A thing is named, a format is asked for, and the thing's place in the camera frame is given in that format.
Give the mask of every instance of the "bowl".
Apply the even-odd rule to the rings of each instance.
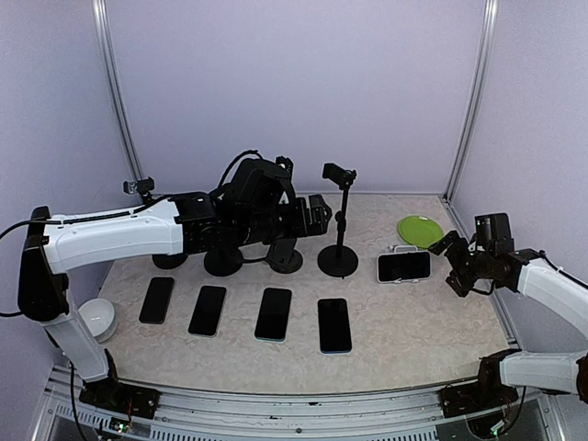
[[[97,342],[106,342],[117,329],[114,306],[106,299],[91,299],[80,307],[80,315]]]

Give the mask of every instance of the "phone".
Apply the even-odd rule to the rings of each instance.
[[[431,255],[427,251],[378,256],[379,283],[415,280],[430,276]]]
[[[291,300],[292,291],[289,289],[266,288],[257,317],[255,338],[274,342],[284,341]]]
[[[351,329],[345,299],[319,300],[319,335],[324,354],[351,352]]]
[[[191,334],[214,337],[221,319],[222,305],[227,289],[205,286],[200,289],[192,320],[187,331]]]
[[[169,300],[174,290],[173,277],[154,277],[149,283],[145,301],[139,315],[139,322],[161,324],[165,320]]]

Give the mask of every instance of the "white wall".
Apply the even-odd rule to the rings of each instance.
[[[545,249],[588,280],[588,3],[503,0],[487,83],[455,206],[505,211],[515,246]],[[523,348],[588,349],[580,333],[532,300],[501,293]],[[588,406],[562,401],[569,439]]]
[[[96,40],[90,2],[0,4],[0,231],[37,206],[88,212],[136,202]],[[0,243],[0,311],[17,310],[24,231]],[[78,302],[95,296],[108,265],[75,271]],[[24,440],[59,353],[40,326],[0,319],[0,438]]]
[[[483,0],[107,2],[122,95],[158,189],[209,190],[236,153],[336,162],[354,190],[442,193]]]

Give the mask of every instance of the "round black base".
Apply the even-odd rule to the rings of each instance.
[[[337,245],[330,245],[319,253],[318,264],[321,271],[331,277],[347,277],[356,272],[359,259],[351,248],[344,246],[341,258],[335,256]]]
[[[239,250],[212,250],[204,256],[204,269],[213,276],[227,277],[241,269],[242,261]]]
[[[280,274],[292,274],[298,271],[302,267],[302,254],[294,250],[290,259],[287,262],[276,263],[273,261],[268,262],[269,267]]]
[[[152,255],[153,264],[159,269],[174,269],[182,265],[187,259],[186,254],[154,254]]]

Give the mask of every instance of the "table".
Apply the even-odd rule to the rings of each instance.
[[[325,195],[336,211],[340,195]],[[177,269],[156,268],[150,257],[113,264],[99,296],[111,300],[119,326],[105,343],[123,379],[180,388],[243,393],[317,394],[396,390],[473,377],[479,359],[508,347],[487,297],[458,297],[445,283],[450,266],[432,256],[433,275],[418,283],[380,285],[376,256],[402,243],[396,225],[420,214],[453,229],[435,196],[350,195],[345,243],[359,256],[350,277],[323,274],[316,257],[335,242],[336,225],[320,237],[300,239],[301,270],[281,275],[266,264],[245,265],[229,277],[210,276],[203,255]],[[265,255],[262,245],[245,257]],[[175,278],[165,322],[139,322],[152,277]],[[223,286],[227,296],[215,337],[187,332],[200,287]],[[286,340],[260,341],[254,328],[264,289],[292,290]],[[319,347],[317,301],[347,300],[353,350],[324,355]]]

